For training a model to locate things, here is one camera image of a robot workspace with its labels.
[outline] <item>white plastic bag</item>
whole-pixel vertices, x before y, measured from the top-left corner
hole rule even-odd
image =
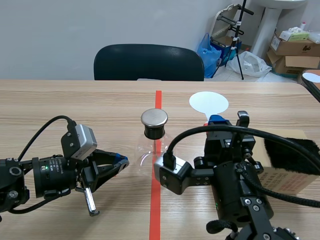
[[[242,73],[244,75],[262,77],[272,69],[272,67],[268,66],[264,60],[249,51],[241,53],[239,55],[239,60]],[[239,64],[236,57],[234,57],[231,61],[228,61],[226,67],[240,74]]]

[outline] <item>glass bottle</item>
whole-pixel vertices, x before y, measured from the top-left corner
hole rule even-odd
[[[136,168],[143,176],[152,176],[155,160],[168,148],[172,138],[165,131],[167,113],[158,108],[151,108],[141,115],[144,134],[138,139],[135,148]]]

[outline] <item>silver lid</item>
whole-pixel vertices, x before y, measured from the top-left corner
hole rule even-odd
[[[168,114],[159,108],[151,108],[141,115],[141,122],[149,128],[159,128],[168,121]]]

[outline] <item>metal bottle cap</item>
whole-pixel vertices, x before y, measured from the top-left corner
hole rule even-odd
[[[141,115],[141,122],[144,125],[144,135],[148,139],[161,139],[165,135],[165,124],[168,121],[168,115],[165,111],[158,108],[152,108]]]

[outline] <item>blue object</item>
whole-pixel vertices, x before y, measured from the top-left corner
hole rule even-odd
[[[217,69],[217,61],[220,58],[221,51],[216,50],[210,45],[209,33],[206,33],[198,47],[197,53],[202,58],[204,64],[204,77],[209,79]]]
[[[126,156],[122,156],[119,153],[117,153],[115,155],[115,158],[114,158],[114,161],[113,161],[113,165],[117,164],[118,162],[120,162],[123,159],[128,160],[128,158]]]
[[[231,39],[231,42],[230,42],[230,45],[226,45],[218,40],[215,40],[215,39],[211,39],[211,45],[217,49],[217,50],[220,50],[221,51],[221,55],[220,55],[220,58],[221,60],[223,60],[220,64],[220,66],[223,66],[227,63],[227,60],[228,60],[228,56],[227,54],[229,53],[230,51],[230,48],[231,48],[231,43],[232,43],[232,39]],[[239,46],[238,46],[238,49],[241,48],[241,44],[242,44],[242,41],[239,40]],[[236,50],[231,50],[231,53],[230,53],[230,57],[229,57],[229,61],[232,60],[234,57],[236,56]]]
[[[211,123],[213,124],[227,123],[228,121],[229,120],[224,119],[220,115],[211,115],[208,121],[208,125],[210,125]]]

